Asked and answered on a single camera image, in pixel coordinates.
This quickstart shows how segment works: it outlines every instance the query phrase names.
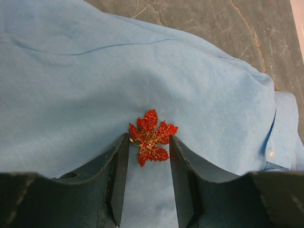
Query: dark stone countertop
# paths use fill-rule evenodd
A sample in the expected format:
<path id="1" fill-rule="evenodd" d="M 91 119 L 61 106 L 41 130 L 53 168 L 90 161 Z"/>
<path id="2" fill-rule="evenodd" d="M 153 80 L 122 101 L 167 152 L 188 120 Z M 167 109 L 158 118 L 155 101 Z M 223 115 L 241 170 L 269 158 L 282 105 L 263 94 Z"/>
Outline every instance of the dark stone countertop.
<path id="1" fill-rule="evenodd" d="M 270 75 L 295 95 L 304 140 L 304 64 L 288 0 L 87 0 L 103 12 L 184 30 Z"/>

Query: light blue shirt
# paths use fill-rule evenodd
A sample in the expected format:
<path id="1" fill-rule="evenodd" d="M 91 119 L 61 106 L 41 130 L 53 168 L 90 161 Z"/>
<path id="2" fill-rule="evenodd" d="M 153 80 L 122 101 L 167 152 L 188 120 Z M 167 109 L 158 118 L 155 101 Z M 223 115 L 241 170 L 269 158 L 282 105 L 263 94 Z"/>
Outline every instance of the light blue shirt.
<path id="1" fill-rule="evenodd" d="M 304 170 L 295 97 L 207 41 L 81 0 L 0 9 L 1 172 L 59 177 L 150 109 L 227 171 Z M 170 161 L 142 168 L 137 153 L 131 146 L 121 228 L 176 228 Z"/>

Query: blue fabric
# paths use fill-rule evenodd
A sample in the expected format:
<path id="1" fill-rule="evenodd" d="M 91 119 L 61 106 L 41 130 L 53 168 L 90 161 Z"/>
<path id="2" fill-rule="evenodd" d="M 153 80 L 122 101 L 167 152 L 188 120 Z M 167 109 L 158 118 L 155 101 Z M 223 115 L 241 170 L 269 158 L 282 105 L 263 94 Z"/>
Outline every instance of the blue fabric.
<path id="1" fill-rule="evenodd" d="M 81 0 L 0 0 L 0 69 L 1 172 L 59 177 L 154 108 L 227 171 L 304 170 L 294 96 L 189 33 Z M 121 227 L 177 227 L 170 161 L 141 168 L 137 153 Z"/>

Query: white button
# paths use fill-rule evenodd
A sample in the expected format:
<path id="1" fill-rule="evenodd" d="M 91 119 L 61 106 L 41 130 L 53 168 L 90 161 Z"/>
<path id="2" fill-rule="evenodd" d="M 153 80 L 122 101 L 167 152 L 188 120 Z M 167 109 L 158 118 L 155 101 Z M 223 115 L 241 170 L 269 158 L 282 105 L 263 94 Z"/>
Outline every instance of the white button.
<path id="1" fill-rule="evenodd" d="M 274 157 L 275 157 L 275 151 L 274 151 L 273 149 L 269 149 L 269 150 L 268 150 L 268 156 L 269 156 L 270 158 L 274 158 Z"/>

